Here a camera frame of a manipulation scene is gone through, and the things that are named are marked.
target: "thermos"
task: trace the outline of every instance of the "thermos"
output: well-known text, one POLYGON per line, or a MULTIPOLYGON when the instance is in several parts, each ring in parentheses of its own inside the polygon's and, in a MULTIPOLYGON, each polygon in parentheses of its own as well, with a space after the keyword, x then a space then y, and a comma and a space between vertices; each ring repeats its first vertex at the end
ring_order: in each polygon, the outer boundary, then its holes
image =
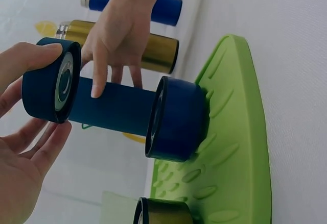
MULTIPOLYGON (((56 38, 76 41, 83 45, 94 22, 73 20, 62 22, 56 38)), ((150 34, 147 47, 142 56, 141 67, 144 69, 172 73, 178 55, 179 41, 160 35, 150 34)))
MULTIPOLYGON (((81 0, 81 5, 94 11, 103 11, 109 0, 81 0)), ((157 0, 152 9, 151 20, 176 26, 182 9, 182 0, 157 0)))

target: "dark blue cylinder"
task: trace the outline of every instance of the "dark blue cylinder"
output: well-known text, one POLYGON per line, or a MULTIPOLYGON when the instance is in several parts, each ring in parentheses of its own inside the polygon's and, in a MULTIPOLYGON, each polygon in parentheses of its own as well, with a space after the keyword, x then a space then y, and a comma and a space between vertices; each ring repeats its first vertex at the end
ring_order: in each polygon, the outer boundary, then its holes
POLYGON ((188 160, 201 142, 205 115, 205 95, 199 85, 162 77, 149 120, 146 157, 188 160))
POLYGON ((25 110, 32 117, 64 123, 71 112, 78 89, 81 46, 77 42, 54 38, 43 38, 37 42, 37 45, 52 43, 62 45, 62 54, 49 66, 28 71, 23 75, 21 96, 25 110), (73 70, 70 72, 67 69, 60 73, 67 54, 72 56, 73 70), (58 99, 66 100, 61 109, 56 109, 58 99))
MULTIPOLYGON (((89 0, 90 10, 103 11, 109 0, 89 0)), ((182 9, 181 0, 157 0, 152 9, 151 20, 176 26, 182 9)))
POLYGON ((90 96, 92 79, 80 78, 69 120, 146 136, 155 92, 107 83, 99 98, 90 96))

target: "green board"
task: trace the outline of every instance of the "green board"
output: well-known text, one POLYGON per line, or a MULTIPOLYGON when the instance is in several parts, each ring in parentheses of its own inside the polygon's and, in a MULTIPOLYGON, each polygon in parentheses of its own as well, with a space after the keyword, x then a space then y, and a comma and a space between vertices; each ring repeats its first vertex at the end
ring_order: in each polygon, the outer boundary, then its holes
POLYGON ((196 83, 209 107, 206 137, 185 163, 155 161, 151 197, 186 202, 196 223, 270 223, 265 117, 246 40, 223 37, 196 83))

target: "finger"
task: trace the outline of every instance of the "finger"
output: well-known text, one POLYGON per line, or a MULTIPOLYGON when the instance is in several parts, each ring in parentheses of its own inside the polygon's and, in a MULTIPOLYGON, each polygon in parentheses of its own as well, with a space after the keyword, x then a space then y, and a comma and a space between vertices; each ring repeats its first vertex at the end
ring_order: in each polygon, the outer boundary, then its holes
POLYGON ((26 71, 50 65, 62 53, 61 44, 18 43, 0 54, 0 94, 26 71))
POLYGON ((139 66, 129 66, 129 71, 132 76, 134 87, 142 89, 142 74, 141 67, 139 66))
POLYGON ((89 61, 93 60, 92 49, 88 38, 86 39, 85 44, 82 47, 81 55, 82 55, 82 63, 81 63, 81 69, 82 69, 89 61))
POLYGON ((0 95, 0 118, 21 99, 21 82, 22 78, 18 79, 0 95))
POLYGON ((93 52, 93 86, 91 96, 98 98, 101 96, 108 78, 108 52, 104 46, 98 46, 93 52))
POLYGON ((42 134, 42 136, 40 137, 40 139, 37 141, 37 143, 34 145, 34 147, 27 151, 24 152, 22 154, 20 154, 20 157, 24 157, 27 159, 31 159, 34 154, 40 150, 41 147, 43 147, 43 145, 46 143, 46 141, 50 138, 50 136, 52 135, 52 133, 55 131, 56 127, 58 126, 57 123, 53 123, 51 122, 48 127, 46 128, 45 132, 42 134))
POLYGON ((72 125, 68 121, 57 125, 53 134, 50 136, 44 146, 42 146, 32 157, 31 161, 37 167, 43 178, 61 152, 71 129, 72 125))
POLYGON ((19 131, 2 139, 14 153, 20 153, 33 142, 46 123, 45 120, 32 118, 19 131))
POLYGON ((116 84, 120 84, 122 82, 123 79, 123 70, 124 67, 123 66, 117 66, 117 67, 112 67, 112 74, 111 74, 111 82, 112 83, 116 83, 116 84))

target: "white surface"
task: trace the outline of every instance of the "white surface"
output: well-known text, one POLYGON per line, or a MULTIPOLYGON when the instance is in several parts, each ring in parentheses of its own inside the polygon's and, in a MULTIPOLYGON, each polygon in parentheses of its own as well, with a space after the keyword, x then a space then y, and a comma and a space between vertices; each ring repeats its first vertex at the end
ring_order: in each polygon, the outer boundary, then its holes
POLYGON ((184 78, 244 36, 266 115, 273 224, 327 220, 327 0, 203 0, 184 78))

